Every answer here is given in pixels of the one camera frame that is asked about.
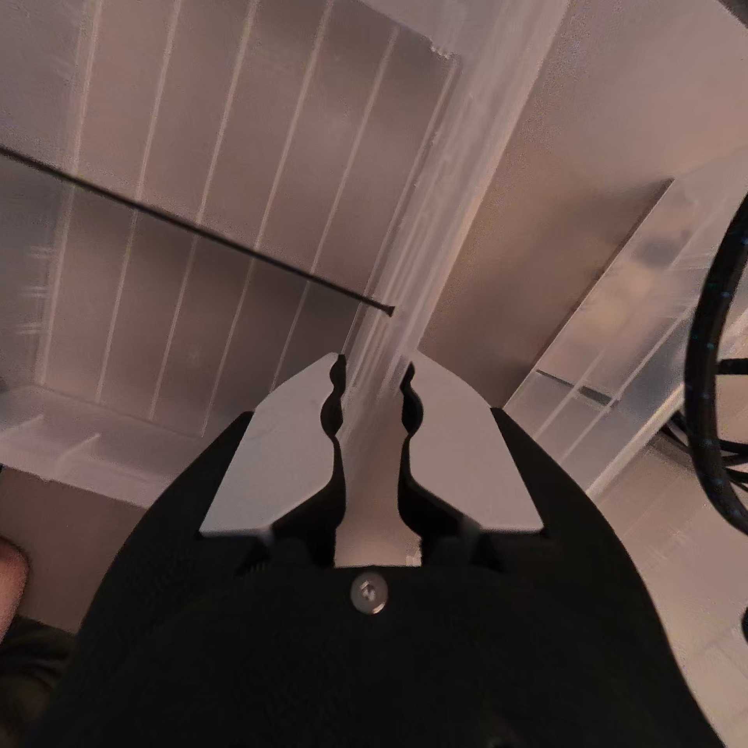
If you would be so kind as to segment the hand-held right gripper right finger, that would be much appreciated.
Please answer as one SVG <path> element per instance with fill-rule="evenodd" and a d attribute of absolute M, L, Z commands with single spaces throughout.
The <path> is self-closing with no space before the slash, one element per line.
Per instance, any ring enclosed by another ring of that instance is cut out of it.
<path fill-rule="evenodd" d="M 469 559 L 493 533 L 541 533 L 543 520 L 487 401 L 419 352 L 400 391 L 406 437 L 397 506 L 418 537 L 420 563 Z"/>

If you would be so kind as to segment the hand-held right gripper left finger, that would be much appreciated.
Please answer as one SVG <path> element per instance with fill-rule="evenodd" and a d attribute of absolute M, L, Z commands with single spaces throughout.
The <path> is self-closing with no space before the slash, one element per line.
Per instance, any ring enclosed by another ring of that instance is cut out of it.
<path fill-rule="evenodd" d="M 340 443 L 346 360 L 332 352 L 286 380 L 251 415 L 200 527 L 253 536 L 267 548 L 300 541 L 332 566 L 346 511 Z"/>

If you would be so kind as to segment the clear plastic bin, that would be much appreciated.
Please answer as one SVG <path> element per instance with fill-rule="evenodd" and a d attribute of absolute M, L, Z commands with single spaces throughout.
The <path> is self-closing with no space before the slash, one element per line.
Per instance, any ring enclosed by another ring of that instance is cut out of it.
<path fill-rule="evenodd" d="M 746 191 L 746 148 L 671 180 L 504 406 L 590 497 L 681 407 L 693 312 Z"/>
<path fill-rule="evenodd" d="M 329 352 L 416 348 L 569 2 L 2 2 L 2 465 L 148 506 Z"/>

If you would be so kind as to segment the person's left forearm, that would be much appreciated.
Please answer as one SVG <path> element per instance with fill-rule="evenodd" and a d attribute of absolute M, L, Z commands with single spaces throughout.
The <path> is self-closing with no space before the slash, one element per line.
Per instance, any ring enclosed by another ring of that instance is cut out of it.
<path fill-rule="evenodd" d="M 1 639 L 14 620 L 30 571 L 26 553 L 1 538 Z"/>

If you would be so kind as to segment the black bin divider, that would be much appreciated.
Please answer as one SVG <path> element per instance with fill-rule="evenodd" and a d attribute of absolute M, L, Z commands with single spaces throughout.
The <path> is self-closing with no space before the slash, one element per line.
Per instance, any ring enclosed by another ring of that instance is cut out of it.
<path fill-rule="evenodd" d="M 126 207 L 128 210 L 135 211 L 138 214 L 142 214 L 152 219 L 170 224 L 178 229 L 186 231 L 194 237 L 213 242 L 223 248 L 227 248 L 243 256 L 250 257 L 252 259 L 260 261 L 261 263 L 273 266 L 283 272 L 289 273 L 296 277 L 300 277 L 306 282 L 322 286 L 336 294 L 345 296 L 356 301 L 357 303 L 365 305 L 366 307 L 384 313 L 390 318 L 393 317 L 396 311 L 396 307 L 394 305 L 385 304 L 384 302 L 380 302 L 369 295 L 356 292 L 350 288 L 336 284 L 327 278 L 308 271 L 304 271 L 303 269 L 296 267 L 293 264 L 286 263 L 281 259 L 272 257 L 267 253 L 258 251 L 256 248 L 242 244 L 241 242 L 234 241 L 224 236 L 223 234 L 217 233 L 216 231 L 206 228 L 198 223 L 188 221 L 173 213 L 160 210 L 159 208 L 150 204 L 128 198 L 121 193 L 104 188 L 101 185 L 97 185 L 88 180 L 84 180 L 79 176 L 74 176 L 71 173 L 61 170 L 60 168 L 57 168 L 50 163 L 35 159 L 30 155 L 27 155 L 26 153 L 15 150 L 6 145 L 1 145 L 1 156 L 8 161 L 21 164 L 26 168 L 30 168 L 38 173 L 49 176 L 52 179 L 70 185 L 82 192 L 87 192 L 99 198 L 103 198 L 107 201 Z"/>

